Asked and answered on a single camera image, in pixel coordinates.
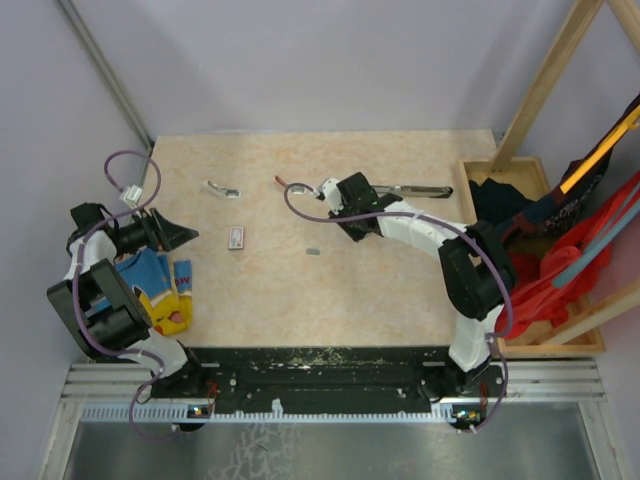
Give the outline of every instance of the small box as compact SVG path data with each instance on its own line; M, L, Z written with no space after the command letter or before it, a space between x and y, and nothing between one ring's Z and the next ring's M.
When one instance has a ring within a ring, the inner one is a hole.
M244 248L244 227L231 227L229 230L229 250Z

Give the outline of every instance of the metal clip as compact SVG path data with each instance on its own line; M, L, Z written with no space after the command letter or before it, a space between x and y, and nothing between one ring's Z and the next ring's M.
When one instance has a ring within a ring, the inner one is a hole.
M221 187L220 185L213 183L211 180L206 180L204 182L204 186L209 188L214 193L223 195L227 198L238 198L242 195L242 192L240 190L236 190L234 188Z

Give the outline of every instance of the white cable track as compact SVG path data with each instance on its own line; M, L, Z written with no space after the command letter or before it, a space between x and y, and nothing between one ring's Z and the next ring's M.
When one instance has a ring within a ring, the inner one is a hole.
M393 414L317 414L296 415L281 412L213 414L209 418L188 418L187 403L137 405L133 419L140 423L445 423L453 421L451 405L433 405L430 413ZM83 422L118 423L129 421L128 403L92 403L86 405Z

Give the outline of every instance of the wooden tabletop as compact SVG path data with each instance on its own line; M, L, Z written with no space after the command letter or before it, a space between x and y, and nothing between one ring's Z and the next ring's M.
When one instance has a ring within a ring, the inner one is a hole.
M176 338L193 346L449 344L455 311L439 262L394 240L370 235L355 243L336 225L296 217L274 175L318 186L362 171L372 184L453 186L460 158L494 151L488 130L160 137L153 158L162 188L153 206L200 232L171 252L193 263L194 319ZM242 196L216 196L205 180ZM155 182L149 170L147 194ZM292 199L327 215L309 195ZM462 221L456 193L408 201ZM243 250L228 250L233 226L245 228Z

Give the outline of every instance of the white connector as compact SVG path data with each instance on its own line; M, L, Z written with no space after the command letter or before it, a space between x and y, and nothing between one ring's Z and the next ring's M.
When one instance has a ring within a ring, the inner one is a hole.
M130 208L136 208L142 196L142 188L137 185L129 185L120 194L120 200L126 203Z
M342 194L338 190L338 180L328 178L322 182L318 190L324 195L325 201L333 213L339 213L344 208Z

